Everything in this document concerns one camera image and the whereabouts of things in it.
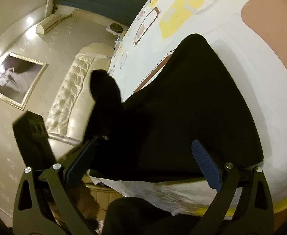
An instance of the gold picture frame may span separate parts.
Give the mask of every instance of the gold picture frame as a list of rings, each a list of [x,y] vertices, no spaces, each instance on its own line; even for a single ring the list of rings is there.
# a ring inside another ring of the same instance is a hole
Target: gold picture frame
[[[0,99],[24,110],[48,64],[15,53],[0,57]]]

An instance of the cream leather headboard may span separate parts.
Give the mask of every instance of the cream leather headboard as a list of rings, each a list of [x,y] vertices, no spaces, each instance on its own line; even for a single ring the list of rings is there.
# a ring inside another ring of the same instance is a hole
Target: cream leather headboard
[[[94,100],[90,94],[93,70],[108,70],[113,48],[93,43],[76,55],[59,88],[46,120],[46,129],[53,139],[78,144],[84,135]]]

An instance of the silver screw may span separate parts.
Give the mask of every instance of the silver screw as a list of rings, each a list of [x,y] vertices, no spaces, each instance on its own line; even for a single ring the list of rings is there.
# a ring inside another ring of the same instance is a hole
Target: silver screw
[[[262,172],[262,168],[259,166],[256,166],[256,172]]]
[[[25,173],[30,173],[30,172],[31,172],[31,168],[30,168],[30,167],[26,167],[26,168],[24,169],[24,172],[25,172]]]
[[[225,167],[228,168],[228,169],[232,169],[232,168],[234,168],[234,164],[232,164],[232,163],[225,163]]]
[[[54,164],[53,169],[60,169],[62,167],[61,164]]]

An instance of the round black object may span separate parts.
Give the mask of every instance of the round black object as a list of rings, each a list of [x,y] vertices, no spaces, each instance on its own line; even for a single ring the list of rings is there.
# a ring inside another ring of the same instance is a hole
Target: round black object
[[[119,24],[116,24],[116,23],[111,24],[110,29],[116,33],[122,33],[123,32],[123,27],[120,26]]]

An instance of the blue gripper pad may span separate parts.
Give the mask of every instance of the blue gripper pad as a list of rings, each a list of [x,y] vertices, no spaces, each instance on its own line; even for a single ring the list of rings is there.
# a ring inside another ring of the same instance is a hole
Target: blue gripper pad
[[[221,170],[198,140],[192,142],[191,152],[209,186],[219,192],[223,184]]]

